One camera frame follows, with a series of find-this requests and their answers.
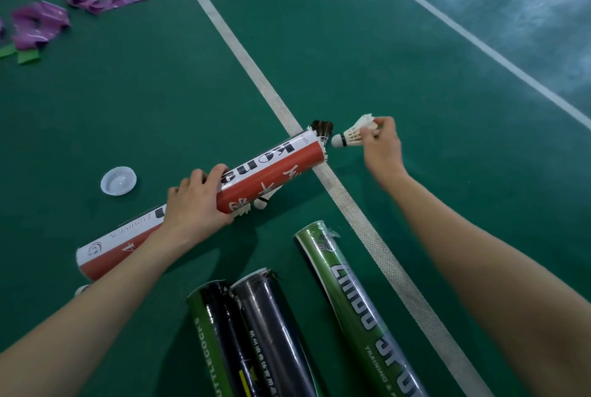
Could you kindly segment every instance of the red and white shuttlecock tube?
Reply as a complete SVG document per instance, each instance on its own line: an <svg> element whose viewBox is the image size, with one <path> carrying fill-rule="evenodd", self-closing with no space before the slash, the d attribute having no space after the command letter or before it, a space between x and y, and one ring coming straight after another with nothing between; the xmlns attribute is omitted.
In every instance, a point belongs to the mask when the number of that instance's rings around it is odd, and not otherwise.
<svg viewBox="0 0 591 397"><path fill-rule="evenodd" d="M308 130L222 176L218 210L232 213L324 162L323 147ZM136 218L76 251L80 271L95 281L135 251L164 221L166 204Z"/></svg>

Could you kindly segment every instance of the circular logo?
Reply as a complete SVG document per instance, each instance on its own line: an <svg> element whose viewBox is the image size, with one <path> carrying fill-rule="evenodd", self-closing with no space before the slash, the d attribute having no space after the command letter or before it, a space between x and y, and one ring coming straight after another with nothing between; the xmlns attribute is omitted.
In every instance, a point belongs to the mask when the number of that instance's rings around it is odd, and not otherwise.
<svg viewBox="0 0 591 397"><path fill-rule="evenodd" d="M101 249L102 249L102 246L97 241L96 243L91 244L90 247L88 248L88 255L90 255L90 256L97 255Z"/></svg>

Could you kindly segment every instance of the forearm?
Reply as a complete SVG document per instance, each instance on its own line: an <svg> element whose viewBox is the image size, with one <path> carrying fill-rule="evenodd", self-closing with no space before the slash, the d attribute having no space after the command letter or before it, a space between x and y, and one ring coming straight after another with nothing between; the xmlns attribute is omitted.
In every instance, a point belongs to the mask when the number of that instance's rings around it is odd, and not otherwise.
<svg viewBox="0 0 591 397"><path fill-rule="evenodd" d="M0 355L0 396L74 396L160 275L174 249L155 232L84 293Z"/></svg>
<svg viewBox="0 0 591 397"><path fill-rule="evenodd" d="M538 386L548 385L557 367L570 369L569 386L589 384L584 374L591 371L583 367L591 360L588 302L538 263L462 218L409 176L393 177L386 188L466 309L530 389L538 395L555 391L553 385L546 390ZM544 371L546 367L554 371ZM546 372L547 378L534 379Z"/></svg>

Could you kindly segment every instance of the hand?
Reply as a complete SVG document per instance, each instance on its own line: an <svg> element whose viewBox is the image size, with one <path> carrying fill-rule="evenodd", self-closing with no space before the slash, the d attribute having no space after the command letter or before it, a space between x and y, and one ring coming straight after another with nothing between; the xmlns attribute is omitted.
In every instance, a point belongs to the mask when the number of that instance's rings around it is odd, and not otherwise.
<svg viewBox="0 0 591 397"><path fill-rule="evenodd" d="M188 251L231 224L232 216L220 212L216 203L218 184L226 170L221 163L213 167L209 176L197 169L180 186L169 188L166 214L158 232Z"/></svg>
<svg viewBox="0 0 591 397"><path fill-rule="evenodd" d="M369 128L360 130L365 166L381 187L387 189L393 179L408 174L403 164L402 143L396 133L394 118L377 117L373 121L382 127L377 136Z"/></svg>

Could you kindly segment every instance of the person's left hand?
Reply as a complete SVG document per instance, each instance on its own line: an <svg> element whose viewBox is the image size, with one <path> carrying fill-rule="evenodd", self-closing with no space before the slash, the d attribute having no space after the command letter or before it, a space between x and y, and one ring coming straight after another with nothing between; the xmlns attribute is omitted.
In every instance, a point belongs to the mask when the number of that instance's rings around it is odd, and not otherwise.
<svg viewBox="0 0 591 397"><path fill-rule="evenodd" d="M232 216L220 212L216 204L218 184L226 170L222 163L213 167L209 175L197 169L178 187L169 188L160 235L186 252L231 224Z"/></svg>

